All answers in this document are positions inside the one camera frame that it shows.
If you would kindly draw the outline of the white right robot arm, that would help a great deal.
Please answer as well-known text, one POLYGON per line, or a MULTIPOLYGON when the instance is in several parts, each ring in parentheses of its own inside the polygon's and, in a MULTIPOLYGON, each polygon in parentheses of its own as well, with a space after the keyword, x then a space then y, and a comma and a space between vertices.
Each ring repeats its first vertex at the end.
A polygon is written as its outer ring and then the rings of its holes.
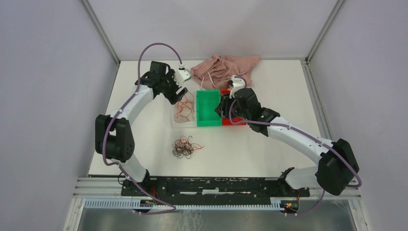
POLYGON ((251 88, 223 90, 215 112, 232 125, 247 124, 252 131, 289 145, 315 163, 315 167, 284 171, 283 180, 278 183, 281 195, 291 196, 300 188, 321 187, 339 196, 347 187, 361 186, 359 166, 348 141, 311 135, 278 112, 262 107, 251 88))

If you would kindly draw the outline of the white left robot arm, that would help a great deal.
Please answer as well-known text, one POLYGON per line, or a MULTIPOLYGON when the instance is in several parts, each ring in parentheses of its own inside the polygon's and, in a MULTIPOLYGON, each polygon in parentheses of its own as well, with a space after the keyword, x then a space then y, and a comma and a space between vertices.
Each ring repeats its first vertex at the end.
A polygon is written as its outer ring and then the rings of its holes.
POLYGON ((132 124, 156 96, 162 94, 171 105, 179 102, 188 92, 183 83, 192 75, 184 64, 177 70, 169 64, 152 61, 150 69, 135 82, 130 97, 109 115, 95 119, 95 150, 102 155, 107 166, 116 165, 129 180, 134 181, 133 190, 144 196, 151 191, 151 182, 145 178, 148 170, 134 154, 136 144, 132 124))

